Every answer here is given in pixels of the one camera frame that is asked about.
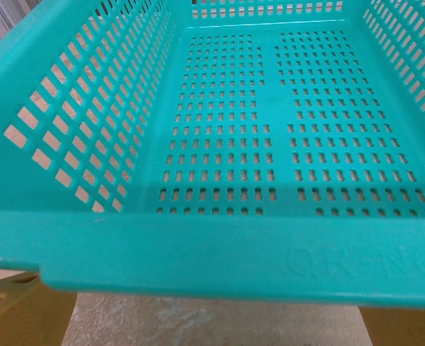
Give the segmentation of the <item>teal plastic basket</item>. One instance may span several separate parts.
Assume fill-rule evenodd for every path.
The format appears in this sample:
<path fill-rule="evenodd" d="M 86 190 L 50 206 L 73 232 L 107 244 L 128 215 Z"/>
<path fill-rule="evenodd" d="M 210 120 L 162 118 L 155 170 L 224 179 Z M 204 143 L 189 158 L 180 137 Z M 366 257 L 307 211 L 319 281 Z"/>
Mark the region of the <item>teal plastic basket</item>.
<path fill-rule="evenodd" d="M 0 40 L 0 269 L 425 309 L 425 0 L 41 0 Z"/>

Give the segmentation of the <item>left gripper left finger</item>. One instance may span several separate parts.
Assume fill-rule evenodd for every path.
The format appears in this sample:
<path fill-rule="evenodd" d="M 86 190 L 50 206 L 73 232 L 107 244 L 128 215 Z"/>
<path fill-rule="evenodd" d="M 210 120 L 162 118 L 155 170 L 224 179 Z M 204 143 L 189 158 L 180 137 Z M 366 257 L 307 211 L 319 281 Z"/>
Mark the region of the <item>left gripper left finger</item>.
<path fill-rule="evenodd" d="M 61 346 L 76 299 L 36 272 L 0 279 L 0 346 Z"/>

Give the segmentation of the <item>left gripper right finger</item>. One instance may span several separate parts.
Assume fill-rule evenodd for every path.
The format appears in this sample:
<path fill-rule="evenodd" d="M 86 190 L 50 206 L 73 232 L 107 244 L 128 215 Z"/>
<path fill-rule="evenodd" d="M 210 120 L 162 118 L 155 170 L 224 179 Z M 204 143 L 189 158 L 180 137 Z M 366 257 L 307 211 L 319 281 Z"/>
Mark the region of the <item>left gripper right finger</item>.
<path fill-rule="evenodd" d="M 425 310 L 359 307 L 372 346 L 425 346 Z"/>

